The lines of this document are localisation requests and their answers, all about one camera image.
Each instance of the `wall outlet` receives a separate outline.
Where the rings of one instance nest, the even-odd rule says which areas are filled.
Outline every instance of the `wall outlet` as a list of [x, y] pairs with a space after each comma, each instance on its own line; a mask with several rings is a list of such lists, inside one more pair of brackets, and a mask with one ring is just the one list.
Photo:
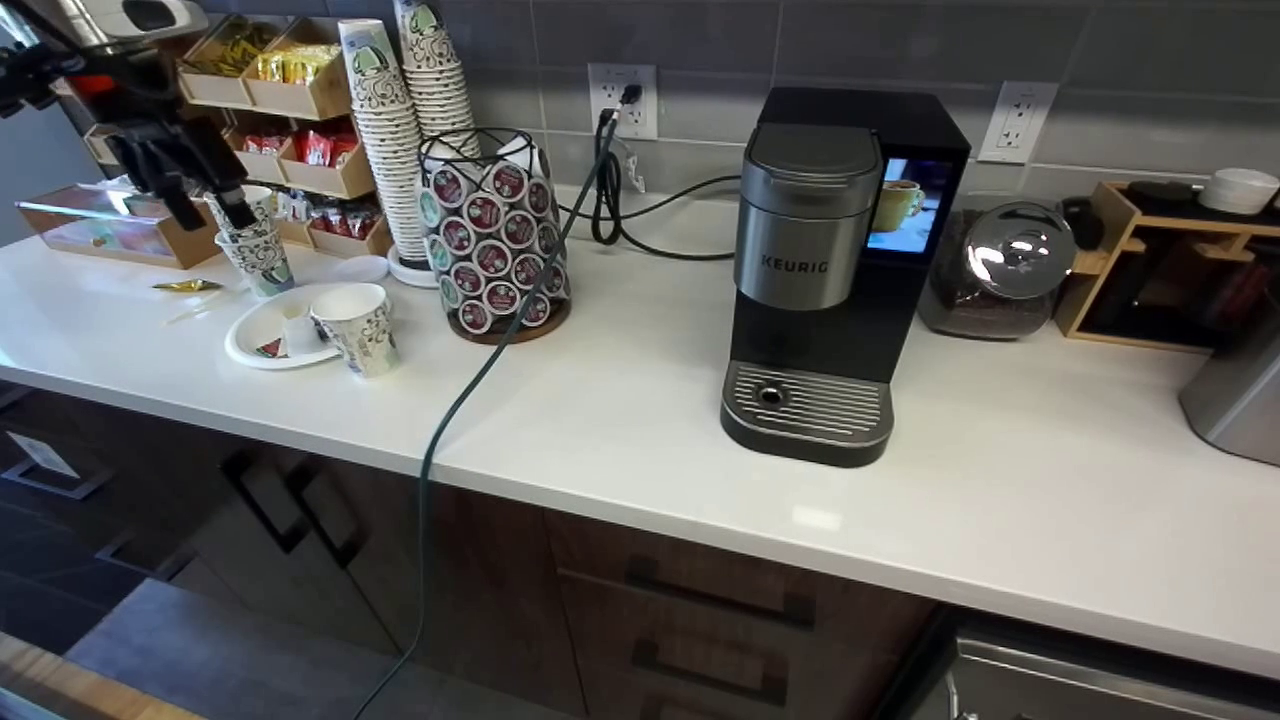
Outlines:
[[981, 164], [1027, 164], [1045, 134], [1057, 86], [1005, 82], [1002, 100], [976, 153]]
[[[626, 90], [642, 86], [642, 103], [621, 109]], [[654, 63], [588, 63], [593, 130], [605, 109], [621, 109], [616, 136], [658, 140]]]

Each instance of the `black cable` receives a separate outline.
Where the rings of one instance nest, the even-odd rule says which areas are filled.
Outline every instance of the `black cable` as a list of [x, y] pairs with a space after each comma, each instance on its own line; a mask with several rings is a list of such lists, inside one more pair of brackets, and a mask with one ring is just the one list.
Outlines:
[[626, 218], [626, 164], [616, 161], [611, 153], [611, 134], [616, 134], [616, 121], [611, 113], [599, 113], [599, 126], [597, 126], [597, 164], [593, 164], [593, 177], [588, 183], [597, 189], [597, 205], [593, 205], [593, 241], [597, 245], [631, 245], [649, 257], [662, 257], [662, 259], [691, 259], [691, 266], [721, 266], [721, 259], [731, 259], [736, 253], [711, 253], [711, 257], [691, 257], [691, 253], [670, 253], [670, 247], [658, 247], [658, 245], [646, 245], [642, 236], [630, 231], [630, 218]]
[[[616, 134], [616, 116], [599, 113], [599, 126], [608, 126], [608, 144], [611, 144], [611, 134]], [[593, 189], [593, 177], [597, 168], [588, 171], [588, 182], [579, 183], [577, 200], [571, 200], [571, 213], [557, 236], [561, 253], [563, 253], [563, 241], [588, 200], [588, 189]], [[428, 637], [428, 593], [434, 593], [434, 581], [428, 581], [428, 485], [434, 485], [434, 468], [437, 468], [437, 452], [440, 452], [440, 441], [448, 431], [448, 425], [455, 421], [455, 412], [471, 400], [471, 392], [484, 385], [484, 377], [494, 371], [494, 365], [508, 354], [508, 345], [518, 340], [520, 334], [520, 319], [526, 313], [533, 310], [537, 293], [529, 293], [520, 299], [520, 313], [514, 315], [514, 325], [506, 328], [506, 338], [496, 340], [496, 347], [488, 354], [488, 361], [476, 370], [476, 377], [463, 385], [463, 392], [455, 392], [455, 400], [443, 407], [434, 441], [428, 441], [428, 452], [424, 452], [424, 466], [418, 472], [418, 568], [420, 568], [420, 597], [418, 597], [418, 630], [414, 630], [414, 645], [396, 655], [396, 665], [385, 668], [385, 678], [371, 684], [371, 692], [364, 695], [364, 706], [357, 707], [357, 720], [364, 720], [364, 714], [396, 684], [396, 678], [414, 665], [414, 655], [420, 654], [424, 637]]]
[[708, 182], [695, 182], [695, 183], [690, 183], [690, 189], [677, 189], [671, 198], [664, 198], [664, 200], [658, 200], [658, 205], [646, 205], [646, 209], [631, 209], [631, 213], [626, 213], [621, 221], [638, 221], [638, 218], [654, 218], [654, 213], [662, 213], [662, 209], [670, 209], [670, 205], [679, 205], [679, 200], [690, 200], [690, 198], [700, 198], [700, 191], [708, 191], [708, 189], [716, 189], [716, 183], [736, 183], [740, 177], [708, 177]]

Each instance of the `black handle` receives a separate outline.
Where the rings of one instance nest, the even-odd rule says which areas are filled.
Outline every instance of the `black handle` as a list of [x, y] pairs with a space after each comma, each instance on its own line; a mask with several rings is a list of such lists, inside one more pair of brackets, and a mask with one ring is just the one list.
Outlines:
[[243, 478], [254, 468], [254, 452], [234, 452], [224, 462], [224, 480], [236, 487], [236, 496], [250, 504], [250, 514], [266, 525], [266, 532], [278, 539], [278, 549], [289, 556], [297, 553], [297, 544], [310, 535], [310, 525], [297, 522], [289, 529], [278, 529], [273, 516], [266, 514], [266, 504], [250, 493]]
[[25, 397], [32, 397], [29, 388], [17, 385], [0, 385], [0, 412], [8, 412], [12, 403], [22, 403]]
[[670, 695], [649, 695], [642, 707], [642, 720], [670, 720], [670, 718], [731, 720], [723, 714], [691, 707]]
[[631, 589], [642, 589], [642, 593], [677, 597], [677, 599], [691, 599], [691, 603], [711, 603], [711, 607], [740, 614], [740, 617], [767, 622], [767, 625], [785, 625], [785, 630], [818, 630], [814, 599], [797, 597], [797, 593], [785, 597], [785, 607], [762, 607], [762, 603], [744, 603], [744, 599], [731, 599], [731, 597], [711, 597], [711, 593], [700, 593], [700, 589], [671, 585], [671, 581], [664, 581], [658, 572], [658, 559], [649, 559], [649, 556], [638, 556], [630, 565], [626, 581]]
[[758, 701], [758, 706], [787, 707], [787, 673], [763, 673], [762, 684], [731, 684], [723, 678], [708, 678], [708, 673], [695, 673], [695, 668], [670, 665], [658, 641], [638, 641], [631, 665], [646, 668], [646, 673], [670, 678], [670, 680], [706, 684], [706, 687], [716, 687], [716, 692], [728, 692], [728, 695], [744, 695], [744, 701]]
[[364, 529], [351, 514], [351, 535], [349, 539], [327, 535], [320, 514], [310, 504], [310, 487], [316, 480], [320, 480], [320, 468], [303, 462], [284, 478], [284, 487], [297, 500], [297, 508], [310, 516], [310, 525], [316, 529], [316, 535], [320, 535], [325, 553], [337, 559], [337, 568], [349, 568], [364, 549]]
[[112, 472], [96, 468], [87, 478], [63, 478], [63, 472], [40, 468], [38, 462], [17, 462], [17, 466], [0, 468], [0, 480], [58, 496], [58, 500], [85, 504], [96, 487], [103, 487], [112, 480]]

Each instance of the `white cup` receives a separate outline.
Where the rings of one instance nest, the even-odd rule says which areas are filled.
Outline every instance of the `white cup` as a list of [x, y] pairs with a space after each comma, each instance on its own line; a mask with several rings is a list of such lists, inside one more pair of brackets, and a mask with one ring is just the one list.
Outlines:
[[313, 319], [357, 377], [385, 377], [401, 365], [391, 299], [379, 284], [332, 284], [313, 299]]
[[218, 231], [218, 247], [236, 266], [236, 271], [262, 295], [278, 295], [294, 289], [294, 267], [273, 225], [254, 225], [236, 231]]
[[1202, 205], [1233, 218], [1257, 218], [1271, 205], [1275, 191], [1280, 191], [1280, 182], [1271, 171], [1217, 168], [1202, 191]]

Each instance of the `white plate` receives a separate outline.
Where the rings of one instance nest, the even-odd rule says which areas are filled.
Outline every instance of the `white plate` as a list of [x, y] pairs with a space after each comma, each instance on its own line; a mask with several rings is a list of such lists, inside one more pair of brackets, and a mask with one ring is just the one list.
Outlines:
[[224, 338], [227, 356], [268, 371], [337, 361], [337, 347], [316, 338], [316, 319], [310, 315], [313, 295], [327, 289], [303, 284], [243, 313]]

